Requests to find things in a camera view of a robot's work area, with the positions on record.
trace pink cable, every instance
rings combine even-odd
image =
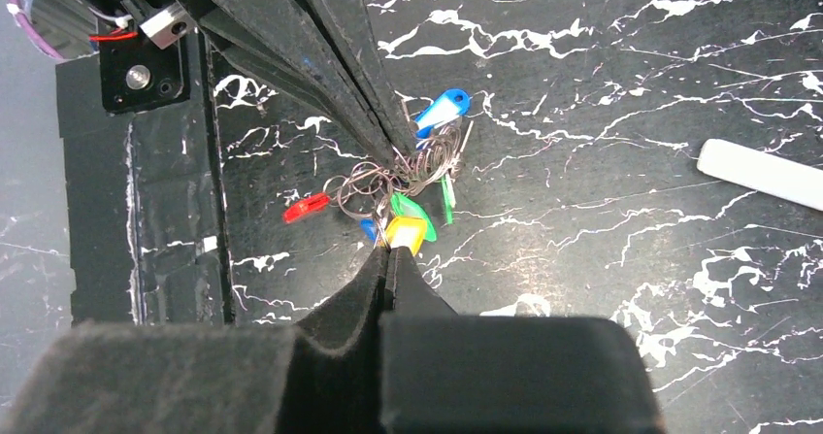
[[[20,6],[20,0],[9,0],[9,4],[13,8],[17,9],[17,11],[12,12],[12,14],[15,16],[17,24],[19,24],[20,27],[23,28],[23,31],[25,31],[26,36],[28,36],[29,39],[31,39],[31,41],[46,54],[57,59],[62,59],[63,55],[53,48],[51,44],[47,43],[46,40],[43,39],[43,36],[35,31],[34,26],[31,25],[31,21],[28,20],[28,17]]]

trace white plastic object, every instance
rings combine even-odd
[[[823,211],[823,170],[723,140],[703,144],[697,168],[726,182]]]

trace black bracket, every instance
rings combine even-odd
[[[185,38],[162,50],[145,36],[100,43],[103,108],[112,114],[150,111],[189,97]],[[147,83],[135,88],[127,77],[134,67]]]

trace yellow key tag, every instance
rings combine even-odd
[[[386,227],[386,239],[391,248],[407,247],[411,254],[420,251],[426,236],[426,221],[417,217],[397,216]]]

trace marble floor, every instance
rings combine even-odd
[[[823,214],[696,157],[720,138],[823,167],[821,1],[369,0],[412,111],[472,95],[454,224],[420,197],[431,286],[460,313],[625,325],[672,432],[819,432]],[[370,245],[340,213],[280,216],[364,154],[213,66],[237,322],[295,320]]]

